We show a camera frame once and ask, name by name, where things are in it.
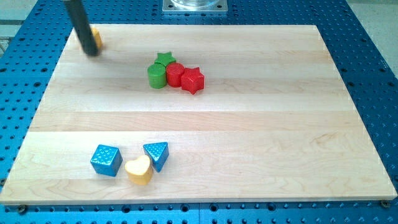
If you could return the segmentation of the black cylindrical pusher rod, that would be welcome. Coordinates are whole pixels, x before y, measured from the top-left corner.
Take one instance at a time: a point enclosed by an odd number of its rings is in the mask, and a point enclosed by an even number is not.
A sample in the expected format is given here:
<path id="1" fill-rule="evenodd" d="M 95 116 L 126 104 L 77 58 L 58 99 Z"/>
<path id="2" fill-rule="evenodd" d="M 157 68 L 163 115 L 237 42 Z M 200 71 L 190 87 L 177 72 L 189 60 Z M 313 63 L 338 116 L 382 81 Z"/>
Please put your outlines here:
<path id="1" fill-rule="evenodd" d="M 100 48 L 95 42 L 82 0 L 63 0 L 70 21 L 86 55 L 97 56 Z"/>

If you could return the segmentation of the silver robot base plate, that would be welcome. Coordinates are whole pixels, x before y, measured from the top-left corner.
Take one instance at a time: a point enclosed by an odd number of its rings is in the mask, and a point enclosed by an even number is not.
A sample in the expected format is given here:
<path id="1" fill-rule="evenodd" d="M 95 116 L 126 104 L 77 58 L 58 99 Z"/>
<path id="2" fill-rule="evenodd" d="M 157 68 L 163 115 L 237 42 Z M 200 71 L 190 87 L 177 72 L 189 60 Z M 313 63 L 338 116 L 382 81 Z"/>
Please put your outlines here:
<path id="1" fill-rule="evenodd" d="M 164 12 L 226 12 L 227 0 L 163 0 Z"/>

